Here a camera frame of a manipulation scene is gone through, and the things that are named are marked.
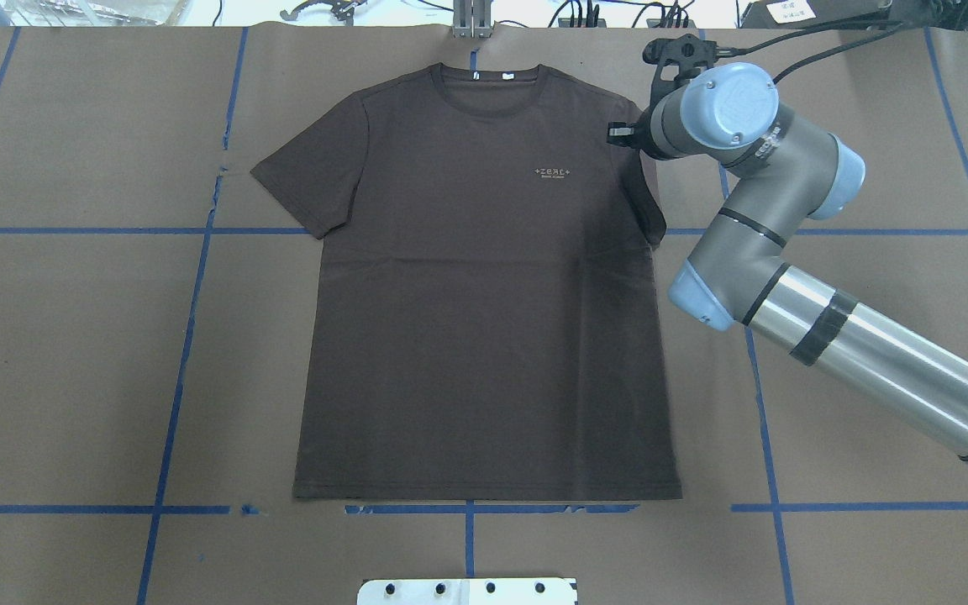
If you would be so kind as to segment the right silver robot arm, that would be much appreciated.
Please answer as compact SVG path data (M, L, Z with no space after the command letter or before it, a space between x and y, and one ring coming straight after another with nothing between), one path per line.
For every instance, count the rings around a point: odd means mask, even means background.
M781 103L760 66L700 64L654 82L650 105L610 123L608 142L654 160L706 155L734 177L669 288L680 310L718 332L748 327L968 467L968 360L787 258L791 242L825 242L802 223L836 217L864 183L863 158L837 134Z

